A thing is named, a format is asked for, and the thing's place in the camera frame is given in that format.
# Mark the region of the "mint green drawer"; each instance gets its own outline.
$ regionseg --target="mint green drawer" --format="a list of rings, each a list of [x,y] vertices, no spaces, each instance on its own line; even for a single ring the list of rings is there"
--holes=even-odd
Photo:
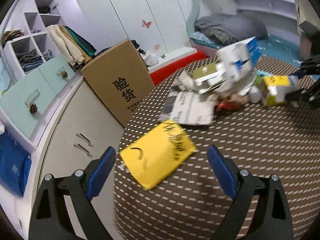
[[[55,96],[56,93],[40,71],[34,69],[4,93],[0,98],[0,105],[21,132],[30,138],[36,124]],[[29,112],[26,100],[37,105],[37,113],[32,115]]]
[[[50,59],[39,66],[38,69],[56,94],[58,94],[75,75],[74,71],[69,66],[66,58],[63,55],[58,55],[53,59]],[[67,78],[64,79],[61,76],[62,71],[66,71],[68,73]]]

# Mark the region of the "yellow box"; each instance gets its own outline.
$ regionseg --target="yellow box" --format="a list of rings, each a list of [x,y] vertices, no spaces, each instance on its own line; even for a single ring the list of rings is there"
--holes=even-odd
[[[275,106],[286,103],[285,95],[300,89],[300,85],[296,76],[268,76],[262,78],[258,88],[263,105]]]

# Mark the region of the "gray blanket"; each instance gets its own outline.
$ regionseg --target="gray blanket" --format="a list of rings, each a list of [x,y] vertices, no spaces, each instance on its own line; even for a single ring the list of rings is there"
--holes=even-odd
[[[248,12],[238,15],[205,16],[195,22],[195,29],[223,45],[230,45],[251,37],[257,37],[258,40],[268,38],[266,25]]]

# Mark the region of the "blue bag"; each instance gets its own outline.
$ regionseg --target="blue bag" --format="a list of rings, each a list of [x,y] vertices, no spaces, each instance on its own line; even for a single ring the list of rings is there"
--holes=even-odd
[[[22,197],[31,167],[30,154],[7,131],[0,135],[0,183]]]

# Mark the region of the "pine cone knob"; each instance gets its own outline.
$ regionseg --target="pine cone knob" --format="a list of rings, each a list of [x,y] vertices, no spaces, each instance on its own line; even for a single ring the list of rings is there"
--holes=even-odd
[[[61,76],[63,79],[67,78],[68,77],[68,72],[67,71],[62,71],[61,72]]]
[[[29,107],[29,111],[31,114],[35,114],[36,112],[38,112],[38,107],[35,103],[32,103]]]

